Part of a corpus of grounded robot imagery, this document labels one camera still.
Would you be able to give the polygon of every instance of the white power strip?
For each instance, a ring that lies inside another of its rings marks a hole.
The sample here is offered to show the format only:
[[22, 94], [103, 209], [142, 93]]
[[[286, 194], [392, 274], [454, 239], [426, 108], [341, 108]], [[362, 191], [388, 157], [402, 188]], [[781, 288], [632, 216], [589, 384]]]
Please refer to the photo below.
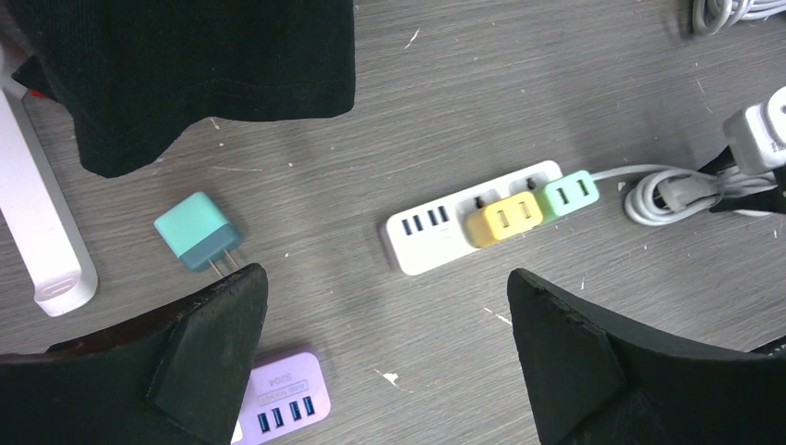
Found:
[[516, 193], [563, 177], [552, 160], [396, 213], [382, 226], [388, 255], [407, 275], [419, 275], [479, 249], [463, 230], [467, 215]]

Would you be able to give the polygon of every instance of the teal power adapter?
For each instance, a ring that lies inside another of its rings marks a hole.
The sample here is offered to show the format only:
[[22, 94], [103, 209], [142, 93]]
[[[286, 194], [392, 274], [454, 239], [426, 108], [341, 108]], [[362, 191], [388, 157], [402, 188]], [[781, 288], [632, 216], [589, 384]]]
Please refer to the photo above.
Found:
[[205, 194], [196, 192], [156, 218], [153, 225], [172, 253], [192, 272], [212, 267], [226, 256], [237, 268], [229, 252], [240, 246], [242, 237], [219, 208]]
[[601, 197], [592, 175], [586, 170], [570, 173], [533, 192], [548, 224], [568, 213], [587, 207]]

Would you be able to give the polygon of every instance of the gray wooden table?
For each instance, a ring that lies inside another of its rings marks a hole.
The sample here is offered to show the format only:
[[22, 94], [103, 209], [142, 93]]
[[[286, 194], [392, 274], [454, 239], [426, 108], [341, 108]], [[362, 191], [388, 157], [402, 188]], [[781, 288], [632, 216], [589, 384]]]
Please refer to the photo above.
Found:
[[536, 442], [503, 320], [516, 267], [710, 344], [748, 350], [784, 335], [780, 216], [643, 227], [612, 180], [599, 204], [418, 277], [393, 272], [379, 241], [394, 212], [544, 159], [570, 172], [713, 158], [723, 120], [786, 84], [786, 24], [694, 38], [690, 6], [360, 1], [348, 115], [202, 121], [155, 164], [111, 181], [80, 167], [65, 109], [29, 99], [101, 283], [85, 307], [46, 317], [0, 224], [0, 351], [40, 351], [211, 283], [152, 226], [197, 190], [245, 235], [243, 262], [270, 276], [260, 355], [302, 343], [321, 354], [333, 411], [282, 444]]

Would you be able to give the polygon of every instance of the usb charging hub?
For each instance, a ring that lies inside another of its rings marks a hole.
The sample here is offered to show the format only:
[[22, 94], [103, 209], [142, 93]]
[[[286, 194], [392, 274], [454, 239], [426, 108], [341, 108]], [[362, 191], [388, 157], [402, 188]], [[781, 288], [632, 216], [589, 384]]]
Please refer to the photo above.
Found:
[[258, 445], [323, 420], [330, 398], [316, 356], [307, 349], [251, 370], [233, 444]]

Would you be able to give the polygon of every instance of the black fabric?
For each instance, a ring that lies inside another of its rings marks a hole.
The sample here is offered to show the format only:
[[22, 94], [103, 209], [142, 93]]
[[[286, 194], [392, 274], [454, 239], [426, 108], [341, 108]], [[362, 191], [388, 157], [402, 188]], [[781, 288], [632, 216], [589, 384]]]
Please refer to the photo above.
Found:
[[511, 273], [508, 298], [543, 443], [782, 442], [786, 357], [767, 355], [778, 346], [672, 336], [525, 270]]
[[45, 353], [0, 355], [0, 443], [228, 444], [267, 299], [251, 264]]
[[61, 102], [84, 168], [153, 162], [208, 116], [330, 118], [354, 101], [352, 0], [6, 0], [36, 59], [15, 79]]

